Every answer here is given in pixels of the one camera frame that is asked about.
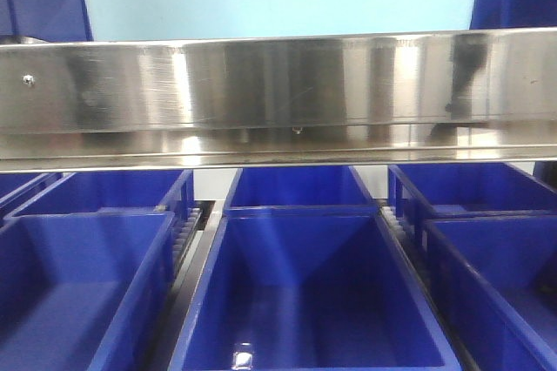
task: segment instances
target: bolt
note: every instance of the bolt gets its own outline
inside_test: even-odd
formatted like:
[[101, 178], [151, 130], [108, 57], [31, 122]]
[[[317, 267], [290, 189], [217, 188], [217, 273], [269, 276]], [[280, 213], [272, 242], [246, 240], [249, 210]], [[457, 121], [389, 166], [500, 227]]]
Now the bolt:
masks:
[[33, 85], [35, 85], [35, 77], [33, 77], [32, 75], [24, 75], [23, 83], [32, 88]]

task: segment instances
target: metal bar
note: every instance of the metal bar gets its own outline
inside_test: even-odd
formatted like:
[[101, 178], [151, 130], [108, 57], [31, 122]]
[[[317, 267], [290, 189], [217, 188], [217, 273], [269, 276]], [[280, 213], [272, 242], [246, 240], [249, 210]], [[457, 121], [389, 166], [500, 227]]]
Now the metal bar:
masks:
[[185, 316], [190, 308], [191, 299], [198, 286], [198, 281], [212, 242], [217, 233], [222, 218], [224, 201], [215, 202], [205, 229], [198, 231], [192, 245], [188, 248], [186, 259], [178, 271], [177, 278], [169, 295], [168, 310], [164, 312], [164, 322], [161, 323], [161, 333], [155, 340], [156, 345], [146, 358], [144, 371], [160, 371], [168, 368], [173, 349], [182, 330]]
[[0, 171], [557, 157], [557, 29], [0, 45]]

